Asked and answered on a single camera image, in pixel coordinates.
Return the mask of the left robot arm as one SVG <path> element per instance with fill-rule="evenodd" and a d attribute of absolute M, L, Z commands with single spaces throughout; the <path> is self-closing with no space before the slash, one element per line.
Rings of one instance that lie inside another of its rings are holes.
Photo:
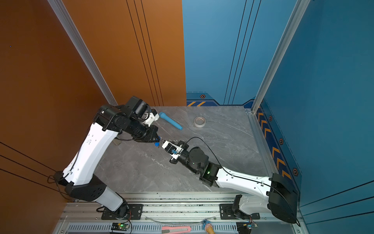
<path fill-rule="evenodd" d="M 125 105 L 101 106 L 71 163 L 54 174 L 55 182 L 64 186 L 71 198 L 96 202 L 116 219 L 125 219 L 129 213 L 127 201 L 101 181 L 94 171 L 110 143 L 121 133 L 128 133 L 131 141 L 158 143 L 158 128 L 153 125 L 158 119 L 158 112 L 135 96 Z"/>

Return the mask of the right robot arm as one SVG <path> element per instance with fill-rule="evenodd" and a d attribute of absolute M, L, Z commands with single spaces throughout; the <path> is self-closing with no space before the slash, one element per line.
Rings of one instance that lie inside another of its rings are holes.
<path fill-rule="evenodd" d="M 219 162 L 211 162 L 200 147 L 189 149 L 184 141 L 165 141 L 162 147 L 170 154 L 170 163 L 182 164 L 205 186 L 239 191 L 232 205 L 236 218 L 250 219 L 252 213 L 270 212 L 281 221 L 300 223 L 297 218 L 299 193 L 280 174 L 255 176 L 230 170 Z"/>

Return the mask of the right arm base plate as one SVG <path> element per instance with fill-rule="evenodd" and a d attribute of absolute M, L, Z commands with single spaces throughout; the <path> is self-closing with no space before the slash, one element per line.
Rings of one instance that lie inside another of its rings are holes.
<path fill-rule="evenodd" d="M 242 220 L 259 220 L 259 213 L 246 214 L 239 208 L 234 208 L 234 204 L 220 204 L 220 217 L 222 220 L 242 219 Z"/>

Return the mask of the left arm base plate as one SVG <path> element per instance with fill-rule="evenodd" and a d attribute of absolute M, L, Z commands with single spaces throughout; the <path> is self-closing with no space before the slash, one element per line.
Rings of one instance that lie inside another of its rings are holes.
<path fill-rule="evenodd" d="M 128 204 L 124 212 L 116 213 L 107 208 L 102 212 L 102 220 L 140 220 L 143 214 L 143 204 Z"/>

